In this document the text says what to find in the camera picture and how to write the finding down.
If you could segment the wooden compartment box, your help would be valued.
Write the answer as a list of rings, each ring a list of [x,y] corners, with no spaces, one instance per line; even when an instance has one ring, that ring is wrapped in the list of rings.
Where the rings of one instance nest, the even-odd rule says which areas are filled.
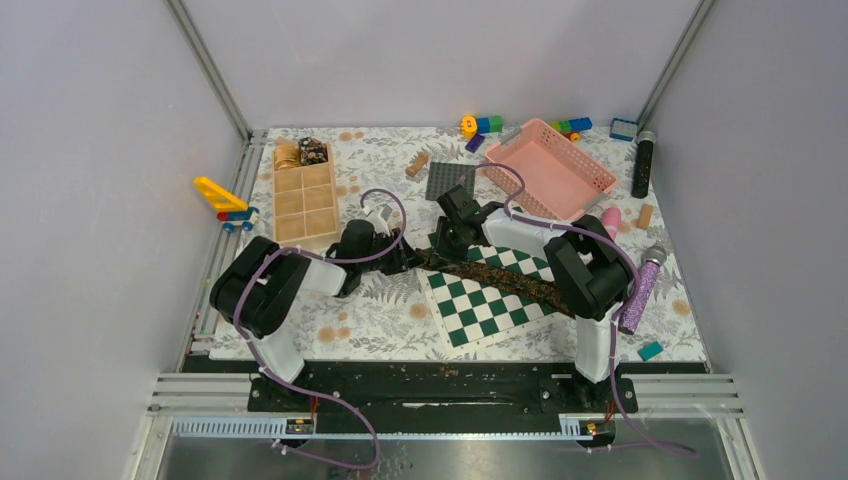
[[[283,246],[323,249],[339,240],[341,226],[332,148],[327,163],[275,171],[272,156],[272,233]],[[285,138],[276,145],[297,145]]]

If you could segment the black key-patterned necktie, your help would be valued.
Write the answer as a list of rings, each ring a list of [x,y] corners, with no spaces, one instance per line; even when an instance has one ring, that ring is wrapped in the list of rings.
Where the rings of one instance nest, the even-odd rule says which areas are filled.
[[[470,260],[451,263],[441,257],[434,256],[431,248],[415,248],[414,251],[423,260],[420,267],[424,270],[440,272],[463,280],[471,280],[483,286],[494,287],[506,294],[517,295],[533,303],[551,307],[554,311],[567,317],[574,317],[573,312],[562,300],[553,281]]]

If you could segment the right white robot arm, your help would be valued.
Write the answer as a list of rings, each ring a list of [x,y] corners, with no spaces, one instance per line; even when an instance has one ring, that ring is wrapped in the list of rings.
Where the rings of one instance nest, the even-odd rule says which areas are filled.
[[[499,202],[484,206],[458,185],[437,199],[436,240],[428,263],[457,268],[475,246],[516,250],[544,260],[567,311],[577,321],[573,386],[575,402],[597,412],[613,398],[607,379],[615,368],[613,309],[622,307],[636,268],[600,220],[585,215],[574,224],[529,216]]]

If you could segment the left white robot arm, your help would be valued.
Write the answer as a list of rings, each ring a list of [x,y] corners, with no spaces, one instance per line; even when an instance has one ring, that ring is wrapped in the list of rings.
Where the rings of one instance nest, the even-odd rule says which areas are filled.
[[[272,398],[288,411],[309,401],[310,385],[299,377],[305,360],[282,331],[295,304],[310,294],[345,298],[362,277],[407,272],[425,263],[399,229],[380,230],[369,220],[350,221],[322,257],[256,237],[213,284],[210,306],[236,328],[257,364],[276,376]]]

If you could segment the small wooden arch block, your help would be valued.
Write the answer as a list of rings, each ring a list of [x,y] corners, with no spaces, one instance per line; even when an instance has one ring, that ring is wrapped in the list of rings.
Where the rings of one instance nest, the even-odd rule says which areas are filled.
[[[427,165],[429,160],[430,158],[427,152],[419,152],[411,164],[406,167],[406,175],[410,178],[414,178],[423,169],[423,167]]]

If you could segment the purple toy brick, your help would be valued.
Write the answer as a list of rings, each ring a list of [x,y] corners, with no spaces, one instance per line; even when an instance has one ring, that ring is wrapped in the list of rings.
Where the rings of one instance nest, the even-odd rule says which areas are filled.
[[[465,150],[470,153],[476,153],[485,141],[485,136],[479,133],[472,136],[465,145]]]

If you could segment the rolled floral black tie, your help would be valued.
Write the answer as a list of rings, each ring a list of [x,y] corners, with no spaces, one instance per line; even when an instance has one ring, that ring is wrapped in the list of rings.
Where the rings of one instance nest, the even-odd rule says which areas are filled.
[[[302,166],[327,163],[329,154],[327,147],[319,139],[303,137],[298,141],[299,158]]]

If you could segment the yellow round toy block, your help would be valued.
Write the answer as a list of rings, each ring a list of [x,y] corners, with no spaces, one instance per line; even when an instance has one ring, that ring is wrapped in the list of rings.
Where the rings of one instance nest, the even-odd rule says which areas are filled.
[[[460,132],[466,139],[473,138],[478,133],[479,127],[474,116],[466,115],[461,119]]]

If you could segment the green toy brick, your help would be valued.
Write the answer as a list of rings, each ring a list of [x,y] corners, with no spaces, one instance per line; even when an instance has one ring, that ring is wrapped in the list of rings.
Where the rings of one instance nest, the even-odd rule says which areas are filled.
[[[489,132],[497,133],[503,130],[503,119],[500,115],[493,115],[488,118]]]

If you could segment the yellow toy ladder vehicle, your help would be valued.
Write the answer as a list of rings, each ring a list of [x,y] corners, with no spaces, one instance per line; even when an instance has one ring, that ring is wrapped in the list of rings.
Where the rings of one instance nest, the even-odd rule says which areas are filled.
[[[252,231],[260,220],[260,211],[207,177],[196,177],[193,185],[215,211],[225,232]]]

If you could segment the multicolour toy brick train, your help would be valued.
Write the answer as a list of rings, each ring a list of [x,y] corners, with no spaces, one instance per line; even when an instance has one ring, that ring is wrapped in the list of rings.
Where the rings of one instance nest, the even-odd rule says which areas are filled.
[[[581,138],[581,133],[593,127],[593,123],[589,117],[553,121],[549,125],[571,142],[578,142]]]

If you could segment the pink toy microphone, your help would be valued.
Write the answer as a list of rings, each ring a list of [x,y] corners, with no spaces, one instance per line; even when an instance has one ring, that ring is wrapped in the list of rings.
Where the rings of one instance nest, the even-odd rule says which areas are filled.
[[[608,236],[615,240],[622,225],[622,212],[617,207],[609,207],[601,216],[601,224]]]

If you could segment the blue grey toy brick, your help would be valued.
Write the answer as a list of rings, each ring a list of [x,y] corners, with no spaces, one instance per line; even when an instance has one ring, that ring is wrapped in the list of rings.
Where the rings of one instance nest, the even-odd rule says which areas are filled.
[[[609,136],[616,140],[631,142],[638,136],[638,132],[639,125],[634,121],[613,118],[610,123]]]

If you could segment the purple glitter toy microphone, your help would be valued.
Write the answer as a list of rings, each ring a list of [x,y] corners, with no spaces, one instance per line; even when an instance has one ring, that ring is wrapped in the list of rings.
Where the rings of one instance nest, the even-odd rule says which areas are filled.
[[[661,267],[668,258],[665,248],[659,244],[645,250],[639,268],[640,282],[634,299],[619,320],[619,331],[633,335],[641,322]]]

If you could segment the black toy microphone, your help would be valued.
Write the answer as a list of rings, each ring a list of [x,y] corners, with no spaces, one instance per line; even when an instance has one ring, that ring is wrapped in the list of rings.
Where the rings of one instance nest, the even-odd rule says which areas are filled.
[[[652,160],[657,136],[644,130],[637,137],[637,150],[632,177],[631,195],[637,199],[646,198],[650,188]]]

